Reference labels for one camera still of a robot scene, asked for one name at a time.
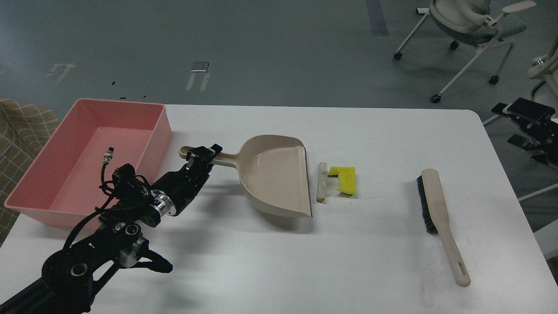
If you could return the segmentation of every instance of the cable connector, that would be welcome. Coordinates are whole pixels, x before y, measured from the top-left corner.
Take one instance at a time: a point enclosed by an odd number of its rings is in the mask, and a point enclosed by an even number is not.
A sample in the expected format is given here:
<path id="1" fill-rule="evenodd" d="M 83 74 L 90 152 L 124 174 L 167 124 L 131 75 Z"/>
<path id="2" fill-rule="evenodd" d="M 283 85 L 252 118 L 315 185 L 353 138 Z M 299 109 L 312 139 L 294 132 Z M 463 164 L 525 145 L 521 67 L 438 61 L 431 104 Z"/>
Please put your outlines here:
<path id="1" fill-rule="evenodd" d="M 103 164 L 107 164 L 110 162 L 110 160 L 112 159 L 114 153 L 114 148 L 109 147 L 107 152 L 104 154 L 104 161 Z"/>

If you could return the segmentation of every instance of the gray floor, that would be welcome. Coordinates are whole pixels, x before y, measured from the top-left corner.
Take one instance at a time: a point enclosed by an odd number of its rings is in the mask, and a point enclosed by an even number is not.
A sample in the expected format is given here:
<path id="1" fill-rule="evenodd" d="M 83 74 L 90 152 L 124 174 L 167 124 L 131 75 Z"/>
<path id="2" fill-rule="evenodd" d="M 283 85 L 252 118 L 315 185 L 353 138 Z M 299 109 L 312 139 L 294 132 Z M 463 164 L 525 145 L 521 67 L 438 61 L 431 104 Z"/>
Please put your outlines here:
<path id="1" fill-rule="evenodd" d="M 474 49 L 450 51 L 451 40 L 428 21 L 403 58 L 392 59 L 420 19 L 415 8 L 428 1 L 5 1 L 0 96 L 51 107 L 59 117 L 78 98 L 126 97 L 183 104 L 456 108 L 484 120 L 498 102 L 527 97 L 537 84 L 527 70 L 557 35 L 558 2 L 537 3 L 518 14 L 528 29 L 515 36 L 519 44 L 497 85 L 487 80 L 503 50 L 488 52 L 442 102 L 431 104 L 430 96 Z M 210 62 L 204 91 L 202 74 L 186 90 L 193 61 Z M 59 66 L 47 76 L 55 64 L 76 67 Z M 510 122 L 500 120 L 487 131 L 518 196 L 558 182 L 555 170 L 506 143 L 517 132 Z M 523 204 L 533 230 L 558 218 L 557 201 L 558 191 Z"/>

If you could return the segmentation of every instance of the dustpan handle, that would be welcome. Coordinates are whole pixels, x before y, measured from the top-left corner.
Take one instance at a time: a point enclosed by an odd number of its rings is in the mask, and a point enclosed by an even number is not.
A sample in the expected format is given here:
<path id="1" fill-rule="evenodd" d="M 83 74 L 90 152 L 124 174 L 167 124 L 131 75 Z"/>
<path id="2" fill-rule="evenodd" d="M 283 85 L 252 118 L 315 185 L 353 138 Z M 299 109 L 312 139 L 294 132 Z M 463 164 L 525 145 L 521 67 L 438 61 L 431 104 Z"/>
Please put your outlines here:
<path id="1" fill-rule="evenodd" d="M 233 154 L 220 153 L 213 159 L 211 163 L 214 165 L 236 168 L 237 167 L 236 157 L 237 156 Z"/>
<path id="2" fill-rule="evenodd" d="M 191 147 L 191 146 L 182 146 L 180 148 L 180 151 L 179 151 L 180 157 L 186 159 L 188 151 L 192 148 L 193 147 Z M 214 164 L 214 165 L 236 168 L 237 167 L 237 155 L 227 154 L 227 153 L 220 153 L 219 155 L 217 155 L 213 159 L 213 161 L 211 163 Z"/>

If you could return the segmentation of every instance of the white table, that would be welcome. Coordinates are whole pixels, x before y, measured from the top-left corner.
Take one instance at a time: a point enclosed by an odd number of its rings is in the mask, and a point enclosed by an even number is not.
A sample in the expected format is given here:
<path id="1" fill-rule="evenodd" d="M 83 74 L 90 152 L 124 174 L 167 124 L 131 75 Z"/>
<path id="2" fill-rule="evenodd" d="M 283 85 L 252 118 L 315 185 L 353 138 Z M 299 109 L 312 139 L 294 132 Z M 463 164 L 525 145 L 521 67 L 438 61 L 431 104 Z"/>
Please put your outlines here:
<path id="1" fill-rule="evenodd" d="M 556 313 L 558 288 L 478 116 L 457 110 L 167 106 L 173 139 L 236 153 L 251 136 L 306 146 L 313 219 L 252 208 L 215 166 L 179 216 L 143 229 L 170 274 L 122 270 L 92 313 Z M 315 202 L 318 163 L 355 166 L 359 193 Z M 439 171 L 472 283 L 458 287 L 426 233 L 416 178 Z M 20 216 L 0 249 L 0 302 L 40 276 L 68 229 Z"/>

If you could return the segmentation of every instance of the handle hole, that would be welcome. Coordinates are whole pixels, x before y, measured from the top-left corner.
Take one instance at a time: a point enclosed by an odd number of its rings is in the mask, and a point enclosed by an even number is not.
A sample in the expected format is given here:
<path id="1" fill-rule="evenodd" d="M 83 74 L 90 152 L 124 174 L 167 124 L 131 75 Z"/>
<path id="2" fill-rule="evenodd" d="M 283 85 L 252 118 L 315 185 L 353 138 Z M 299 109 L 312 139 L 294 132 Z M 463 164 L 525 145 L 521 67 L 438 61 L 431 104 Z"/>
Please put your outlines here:
<path id="1" fill-rule="evenodd" d="M 457 266 L 459 266 L 459 271 L 461 272 L 461 275 L 463 276 L 467 275 L 467 272 L 465 271 L 465 266 L 460 261 L 457 262 Z"/>

